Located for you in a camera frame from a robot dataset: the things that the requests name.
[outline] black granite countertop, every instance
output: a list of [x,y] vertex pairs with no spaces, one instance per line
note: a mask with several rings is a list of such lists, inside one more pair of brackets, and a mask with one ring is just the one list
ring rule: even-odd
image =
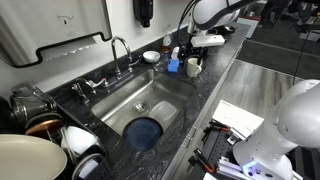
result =
[[[214,90],[216,84],[226,70],[229,62],[235,58],[245,35],[248,26],[232,23],[236,27],[236,32],[229,37],[225,37],[227,42],[224,46],[209,48],[209,57],[203,64],[203,70],[198,78],[189,78],[182,68],[177,75],[170,75],[196,87],[196,93],[190,97],[189,102],[178,114],[167,131],[162,135],[157,144],[149,151],[137,151],[128,144],[119,134],[113,131],[100,119],[91,113],[91,108],[119,89],[126,82],[152,68],[150,64],[142,62],[133,68],[133,73],[127,75],[119,83],[111,85],[108,89],[97,90],[97,94],[88,93],[83,89],[90,102],[86,105],[77,103],[77,95],[71,90],[73,82],[66,83],[49,93],[56,102],[69,112],[73,118],[78,119],[95,133],[103,143],[109,153],[109,161],[112,167],[111,178],[117,180],[124,179],[161,179],[168,168],[171,160],[175,156],[182,141],[190,130],[192,124],[197,119],[208,97]],[[134,59],[146,50],[159,50],[161,40],[140,48],[133,52]],[[126,69],[124,57],[120,58],[120,68]],[[110,82],[114,81],[113,62],[95,69],[83,76],[95,82],[106,77]]]

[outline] wire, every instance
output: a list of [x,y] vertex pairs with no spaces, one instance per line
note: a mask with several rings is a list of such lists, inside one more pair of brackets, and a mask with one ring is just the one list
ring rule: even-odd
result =
[[179,32],[180,32],[180,28],[181,28],[181,24],[182,24],[182,21],[184,20],[184,18],[188,15],[189,11],[191,10],[191,8],[200,0],[191,0],[187,7],[184,9],[182,15],[181,15],[181,18],[180,18],[180,21],[179,21],[179,24],[178,24],[178,29],[177,29],[177,44],[179,47],[181,47],[181,44],[179,42]]
[[299,56],[298,64],[297,64],[297,66],[296,66],[296,71],[295,71],[294,76],[293,76],[292,86],[294,86],[294,84],[295,84],[295,80],[296,80],[296,77],[297,77],[298,69],[299,69],[299,66],[300,66],[301,59],[302,59],[303,49],[304,49],[304,46],[306,45],[306,42],[307,42],[307,40],[308,40],[308,38],[309,38],[310,32],[311,32],[311,30],[309,30],[309,32],[308,32],[308,34],[307,34],[307,37],[306,37],[306,39],[305,39],[304,42],[303,42],[303,45],[302,45],[302,48],[301,48],[301,51],[300,51],[300,56]]

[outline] white wall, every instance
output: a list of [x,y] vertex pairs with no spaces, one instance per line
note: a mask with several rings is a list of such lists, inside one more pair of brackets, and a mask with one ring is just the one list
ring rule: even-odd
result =
[[[168,24],[175,31],[181,14],[189,2],[189,0],[154,0],[151,26],[142,28],[134,19],[132,0],[106,1],[113,35],[123,37],[132,51],[161,38]],[[124,54],[124,48],[119,46],[117,55]],[[99,42],[75,54],[23,69],[13,68],[0,61],[0,96],[8,99],[11,95],[10,88],[21,82],[28,82],[43,91],[48,91],[112,60],[109,41]]]

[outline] drain strainer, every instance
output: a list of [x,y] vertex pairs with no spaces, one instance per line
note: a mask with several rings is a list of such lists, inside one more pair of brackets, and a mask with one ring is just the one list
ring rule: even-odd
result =
[[150,106],[148,103],[143,101],[137,101],[132,106],[132,111],[136,114],[142,114],[148,112],[150,110]]

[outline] blue sponge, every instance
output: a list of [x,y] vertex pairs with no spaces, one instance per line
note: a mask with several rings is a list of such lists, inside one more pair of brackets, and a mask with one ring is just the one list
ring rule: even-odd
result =
[[168,73],[170,74],[178,74],[179,60],[178,59],[170,59],[168,64]]

